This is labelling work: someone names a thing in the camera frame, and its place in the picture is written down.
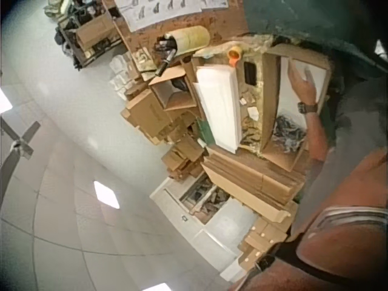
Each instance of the wall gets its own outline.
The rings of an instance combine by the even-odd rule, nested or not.
[[[19,135],[34,121],[41,128],[1,207],[3,287],[121,291],[166,282],[173,291],[225,290],[228,284],[153,201],[79,148],[5,68],[1,81],[14,108],[2,117]],[[11,143],[3,133],[2,162]],[[94,180],[115,191],[119,210],[97,200]]]
[[[109,86],[112,52],[80,72],[73,68],[54,41],[56,24],[44,14],[45,5],[47,0],[19,0],[2,19],[2,71],[13,69],[25,85],[2,84],[3,91],[29,93],[71,140],[150,195],[167,177],[160,158],[168,147],[152,145],[120,116],[124,101]]]

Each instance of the person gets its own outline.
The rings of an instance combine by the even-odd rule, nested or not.
[[[305,74],[289,61],[312,159],[291,237],[229,290],[388,290],[387,76],[344,96],[330,149]]]

